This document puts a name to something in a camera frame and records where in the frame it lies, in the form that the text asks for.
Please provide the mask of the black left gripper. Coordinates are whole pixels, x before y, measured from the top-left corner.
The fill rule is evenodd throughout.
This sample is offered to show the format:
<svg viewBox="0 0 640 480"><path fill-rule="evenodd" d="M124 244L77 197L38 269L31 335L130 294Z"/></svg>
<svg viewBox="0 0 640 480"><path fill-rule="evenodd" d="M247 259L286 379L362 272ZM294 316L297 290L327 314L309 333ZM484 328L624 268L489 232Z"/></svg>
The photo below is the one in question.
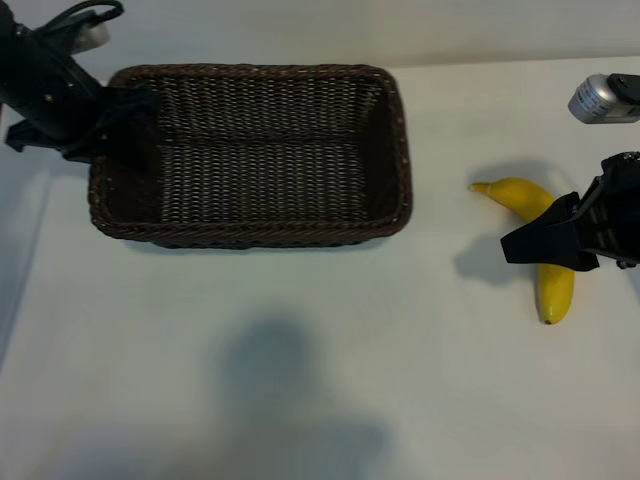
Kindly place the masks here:
<svg viewBox="0 0 640 480"><path fill-rule="evenodd" d="M146 89L103 87L74 59L77 39L94 25L93 11L31 30L1 9L1 103L23 117L7 144L51 148L70 162L106 155L144 172L155 155L160 99ZM103 97L104 138L95 135Z"/></svg>

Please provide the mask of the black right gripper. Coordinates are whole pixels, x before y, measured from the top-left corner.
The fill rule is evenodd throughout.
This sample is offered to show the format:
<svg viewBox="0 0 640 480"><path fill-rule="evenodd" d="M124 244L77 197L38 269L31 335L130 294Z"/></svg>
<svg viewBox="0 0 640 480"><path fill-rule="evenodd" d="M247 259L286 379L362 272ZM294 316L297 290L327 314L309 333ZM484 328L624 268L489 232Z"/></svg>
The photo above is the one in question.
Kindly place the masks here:
<svg viewBox="0 0 640 480"><path fill-rule="evenodd" d="M581 201L577 192L564 195L534 221L504 236L506 261L574 265L574 271L588 272L600 266L600 255L621 269L638 266L639 153L616 154L601 168Z"/></svg>

